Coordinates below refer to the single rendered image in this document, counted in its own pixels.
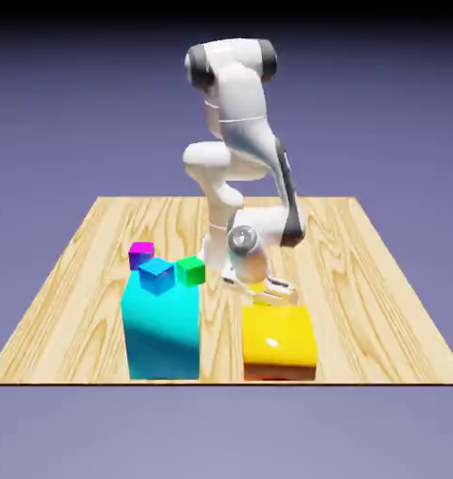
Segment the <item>small green cube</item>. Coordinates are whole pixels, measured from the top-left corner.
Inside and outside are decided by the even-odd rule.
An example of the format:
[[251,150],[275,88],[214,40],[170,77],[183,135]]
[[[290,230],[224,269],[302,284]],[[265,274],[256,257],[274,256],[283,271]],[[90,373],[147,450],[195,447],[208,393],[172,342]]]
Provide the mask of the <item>small green cube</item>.
[[205,282],[205,264],[195,255],[180,259],[176,263],[178,281],[190,287]]

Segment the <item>small magenta cube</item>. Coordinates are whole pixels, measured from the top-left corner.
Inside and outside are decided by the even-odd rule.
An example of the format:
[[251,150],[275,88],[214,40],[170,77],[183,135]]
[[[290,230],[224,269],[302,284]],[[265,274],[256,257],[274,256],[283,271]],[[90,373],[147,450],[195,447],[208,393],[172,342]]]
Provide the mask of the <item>small magenta cube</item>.
[[128,258],[131,270],[136,270],[139,265],[150,261],[154,257],[154,243],[150,241],[134,241],[131,243]]

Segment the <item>small blue cube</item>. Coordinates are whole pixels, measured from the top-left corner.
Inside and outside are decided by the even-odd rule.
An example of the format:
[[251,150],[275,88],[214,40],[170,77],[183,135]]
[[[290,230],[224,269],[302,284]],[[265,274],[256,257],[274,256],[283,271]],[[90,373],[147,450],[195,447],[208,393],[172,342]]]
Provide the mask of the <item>small blue cube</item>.
[[175,266],[162,258],[153,258],[139,265],[140,286],[160,296],[175,285]]

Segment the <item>large cyan box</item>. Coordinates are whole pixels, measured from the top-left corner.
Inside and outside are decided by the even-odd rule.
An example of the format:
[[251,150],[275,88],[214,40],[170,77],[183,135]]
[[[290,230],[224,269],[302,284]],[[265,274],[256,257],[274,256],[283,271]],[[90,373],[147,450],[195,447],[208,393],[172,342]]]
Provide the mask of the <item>large cyan box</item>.
[[122,300],[129,377],[132,380],[199,378],[199,288],[175,285],[160,296],[144,290],[131,270]]

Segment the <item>small yellow cube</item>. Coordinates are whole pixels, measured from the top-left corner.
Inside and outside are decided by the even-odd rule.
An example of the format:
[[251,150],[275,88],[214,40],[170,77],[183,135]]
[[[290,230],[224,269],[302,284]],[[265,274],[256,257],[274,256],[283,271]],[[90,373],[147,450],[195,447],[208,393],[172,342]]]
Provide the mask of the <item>small yellow cube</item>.
[[251,293],[251,298],[254,305],[258,306],[270,306],[271,299],[265,294],[266,286],[264,283],[254,283],[248,285]]

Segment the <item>large yellow box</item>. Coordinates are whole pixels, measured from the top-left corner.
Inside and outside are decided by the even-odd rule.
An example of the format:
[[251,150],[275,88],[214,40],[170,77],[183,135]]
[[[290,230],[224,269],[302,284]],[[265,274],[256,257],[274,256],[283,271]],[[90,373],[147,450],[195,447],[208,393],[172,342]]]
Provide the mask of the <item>large yellow box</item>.
[[244,306],[241,310],[246,381],[312,381],[318,348],[307,308]]

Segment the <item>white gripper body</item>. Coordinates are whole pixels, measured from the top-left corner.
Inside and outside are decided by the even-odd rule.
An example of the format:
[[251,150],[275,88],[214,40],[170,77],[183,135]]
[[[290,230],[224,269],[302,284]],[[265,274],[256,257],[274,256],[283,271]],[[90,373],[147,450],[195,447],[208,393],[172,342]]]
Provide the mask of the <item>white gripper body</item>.
[[[226,266],[221,270],[221,278],[226,287],[252,299],[248,288],[248,285],[252,283],[242,282],[231,266]],[[271,276],[267,276],[261,283],[266,286],[265,294],[270,297],[271,304],[298,303],[298,292],[292,283]]]

